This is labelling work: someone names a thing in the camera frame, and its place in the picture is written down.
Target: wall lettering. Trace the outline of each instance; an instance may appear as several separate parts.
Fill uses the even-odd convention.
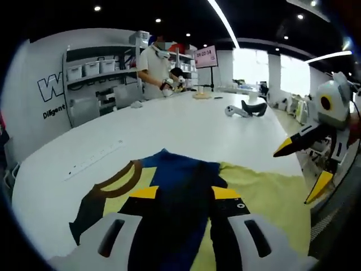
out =
[[[65,105],[63,104],[62,106],[59,106],[57,108],[54,109],[49,109],[48,111],[43,113],[43,118],[46,119],[48,117],[54,117],[56,115],[56,113],[62,111],[62,110],[66,110]]]
[[[40,79],[38,87],[44,102],[50,101],[53,93],[56,97],[63,95],[63,72],[59,72],[58,76],[53,74],[49,75],[47,79]]]

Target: monitor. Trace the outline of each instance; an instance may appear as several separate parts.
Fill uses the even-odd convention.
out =
[[[208,68],[218,66],[215,46],[209,46],[195,51],[196,68]]]

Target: yellow robot part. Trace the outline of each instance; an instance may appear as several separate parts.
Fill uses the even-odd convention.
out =
[[[307,197],[305,204],[310,204],[315,199],[318,199],[325,192],[325,188],[332,180],[333,174],[327,171],[322,171],[321,175],[318,177],[316,184],[311,190],[310,195]]]
[[[278,149],[275,151],[275,153],[274,153],[273,155],[277,154],[277,152],[279,152],[279,151],[282,150],[284,147],[286,147],[286,146],[288,146],[288,145],[291,145],[291,144],[292,144],[292,140],[291,140],[290,138],[287,138],[287,139],[282,143],[282,145],[278,147]]]

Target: white wall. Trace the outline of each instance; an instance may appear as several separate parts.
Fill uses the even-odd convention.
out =
[[[268,54],[270,103],[287,98],[289,94],[281,90],[281,57],[278,55]]]
[[[46,119],[43,117],[44,112],[65,103],[60,73],[67,47],[128,43],[133,33],[119,29],[79,29],[34,43],[26,42],[19,48],[5,78],[2,97],[3,116],[9,135],[14,140],[15,158],[18,161],[23,161],[71,128],[66,110]],[[45,86],[43,95],[38,83]]]
[[[231,50],[218,50],[218,67],[213,68],[214,85],[227,86],[232,84],[233,79],[233,55]],[[281,90],[281,59],[278,55],[268,55],[270,102],[278,102],[289,96],[289,93]],[[199,84],[210,84],[210,68],[198,69]],[[325,73],[310,67],[310,93],[331,77]]]
[[[229,50],[218,50],[218,67],[213,68],[214,86],[226,86],[233,79],[233,55]],[[210,84],[210,68],[198,69],[198,82],[200,85]]]
[[[25,153],[31,153],[32,146],[27,144],[27,138],[33,138],[32,129],[29,125],[28,112],[30,105],[27,103],[27,95],[22,92],[27,85],[21,78],[26,73],[24,68],[30,43],[25,41],[18,48],[11,62],[4,81],[1,97],[1,112],[6,124],[6,130],[13,140],[14,159],[17,161],[24,157]]]

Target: white table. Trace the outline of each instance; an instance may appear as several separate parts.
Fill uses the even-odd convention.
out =
[[[168,151],[205,161],[226,161],[255,171],[301,176],[296,156],[273,158],[286,132],[270,108],[263,117],[227,117],[228,105],[241,107],[248,96],[214,93],[223,99],[195,100],[193,93],[125,108],[63,134],[28,157],[17,175],[12,206],[30,241],[48,260],[75,247],[68,223],[95,183],[131,159]],[[124,145],[65,181],[74,165],[118,139]]]

